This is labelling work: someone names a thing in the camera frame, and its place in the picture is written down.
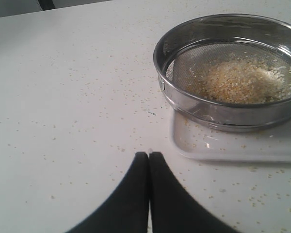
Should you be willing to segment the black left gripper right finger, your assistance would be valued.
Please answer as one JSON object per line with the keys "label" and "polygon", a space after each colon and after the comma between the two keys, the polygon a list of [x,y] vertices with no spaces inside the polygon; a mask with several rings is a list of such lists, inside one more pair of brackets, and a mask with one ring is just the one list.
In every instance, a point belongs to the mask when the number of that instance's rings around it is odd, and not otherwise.
{"label": "black left gripper right finger", "polygon": [[150,210],[154,233],[236,233],[216,218],[176,179],[163,154],[149,155],[151,176]]}

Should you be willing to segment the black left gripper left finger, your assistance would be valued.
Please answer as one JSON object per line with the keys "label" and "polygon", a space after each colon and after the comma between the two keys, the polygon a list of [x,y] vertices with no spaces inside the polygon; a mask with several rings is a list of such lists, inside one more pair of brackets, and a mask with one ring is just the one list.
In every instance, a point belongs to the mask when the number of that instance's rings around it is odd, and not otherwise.
{"label": "black left gripper left finger", "polygon": [[112,194],[70,233],[146,233],[149,212],[149,159],[138,152]]}

